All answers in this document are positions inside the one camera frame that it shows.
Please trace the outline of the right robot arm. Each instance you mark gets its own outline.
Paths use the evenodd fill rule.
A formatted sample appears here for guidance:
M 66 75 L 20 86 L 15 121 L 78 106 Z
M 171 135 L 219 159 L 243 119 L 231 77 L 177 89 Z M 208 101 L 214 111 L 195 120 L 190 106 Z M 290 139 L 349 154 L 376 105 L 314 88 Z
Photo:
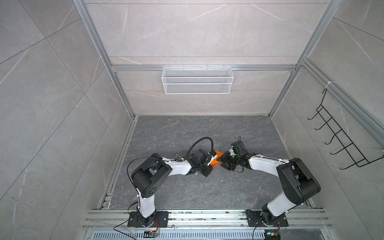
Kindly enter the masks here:
M 285 212 L 303 204 L 321 191 L 319 182 L 299 158 L 281 160 L 252 155 L 246 151 L 235 154 L 230 150 L 219 158 L 219 162 L 229 171 L 241 166 L 279 178 L 283 192 L 262 208 L 261 218 L 266 226 L 272 226 Z

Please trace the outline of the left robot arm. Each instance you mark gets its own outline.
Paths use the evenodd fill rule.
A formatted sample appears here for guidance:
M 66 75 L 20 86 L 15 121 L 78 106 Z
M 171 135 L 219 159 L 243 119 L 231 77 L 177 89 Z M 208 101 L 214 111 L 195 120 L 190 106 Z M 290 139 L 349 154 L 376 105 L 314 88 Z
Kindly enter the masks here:
M 141 225 L 149 227 L 156 218 L 155 193 L 169 176 L 193 175 L 200 172 L 207 177 L 218 158 L 216 151 L 206 153 L 202 149 L 183 159 L 167 159 L 152 154 L 130 175 L 138 193 L 138 217 Z

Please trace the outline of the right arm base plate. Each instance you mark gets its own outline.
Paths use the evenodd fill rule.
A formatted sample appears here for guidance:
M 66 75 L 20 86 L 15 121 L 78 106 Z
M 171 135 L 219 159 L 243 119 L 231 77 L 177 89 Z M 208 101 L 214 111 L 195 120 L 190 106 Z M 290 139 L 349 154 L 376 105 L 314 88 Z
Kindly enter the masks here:
M 246 219 L 249 227 L 288 227 L 288 221 L 285 214 L 278 217 L 273 216 L 268 211 L 246 210 Z

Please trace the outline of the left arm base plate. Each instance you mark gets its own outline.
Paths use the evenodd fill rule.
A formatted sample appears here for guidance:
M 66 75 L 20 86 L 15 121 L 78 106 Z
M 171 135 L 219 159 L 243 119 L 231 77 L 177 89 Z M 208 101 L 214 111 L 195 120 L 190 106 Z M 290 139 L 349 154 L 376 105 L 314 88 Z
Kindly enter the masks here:
M 136 228 L 166 228 L 169 221 L 169 212 L 167 211 L 155 211 L 148 218 L 144 218 L 140 212 L 132 212 L 127 227 L 136 227 Z

